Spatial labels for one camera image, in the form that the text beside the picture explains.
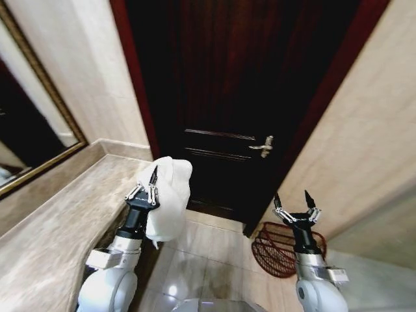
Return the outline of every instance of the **white plastic bag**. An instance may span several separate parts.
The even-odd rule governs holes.
[[[156,187],[160,207],[149,212],[146,236],[157,248],[157,242],[176,239],[185,226],[185,209],[190,196],[189,178],[192,165],[186,160],[171,157],[157,159],[138,174],[137,180],[146,191],[156,166]]]

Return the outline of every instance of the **doorway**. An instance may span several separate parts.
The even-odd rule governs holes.
[[[153,156],[251,235],[388,1],[111,4]]]

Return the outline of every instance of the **door panel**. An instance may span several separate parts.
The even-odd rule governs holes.
[[[247,222],[256,198],[271,199],[262,183],[359,2],[126,0],[161,155],[194,166],[190,208]],[[274,149],[263,159],[248,146],[268,135]]]

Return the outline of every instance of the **beige wall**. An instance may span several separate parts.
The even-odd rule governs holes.
[[[109,1],[6,2],[87,139],[148,146]]]
[[[392,1],[280,187],[284,207],[304,210],[307,189],[323,212],[316,229],[331,237],[407,188],[416,177],[415,84],[416,1]],[[270,209],[266,220],[276,221]]]

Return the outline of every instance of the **gold mirror frame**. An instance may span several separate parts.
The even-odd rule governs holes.
[[[0,20],[3,21],[10,35],[13,37],[14,41],[17,43],[18,47],[21,49],[22,53],[25,55],[25,58],[29,62],[31,68],[36,74],[37,78],[41,82],[42,86],[45,88],[49,97],[52,99],[53,103],[61,113],[62,117],[65,119],[66,123],[73,131],[73,134],[78,140],[73,146],[70,146],[66,151],[57,155],[56,157],[48,160],[47,162],[41,164],[40,166],[33,168],[32,170],[26,172],[25,174],[17,177],[15,180],[0,186],[0,199],[10,194],[12,191],[17,190],[19,187],[23,186],[25,183],[32,181],[35,177],[39,176],[41,173],[44,173],[48,169],[51,169],[54,165],[57,165],[59,162],[63,161],[65,158],[74,154],[76,151],[79,151],[81,148],[88,145],[85,136],[82,131],[79,129],[76,124],[72,114],[65,106],[64,100],[60,96],[57,88],[53,84],[50,76],[47,74],[45,68],[42,66],[39,58],[36,56],[36,53],[33,51],[31,45],[27,41],[25,35],[21,31],[19,25],[14,19],[12,13],[7,8],[5,2],[0,0]]]

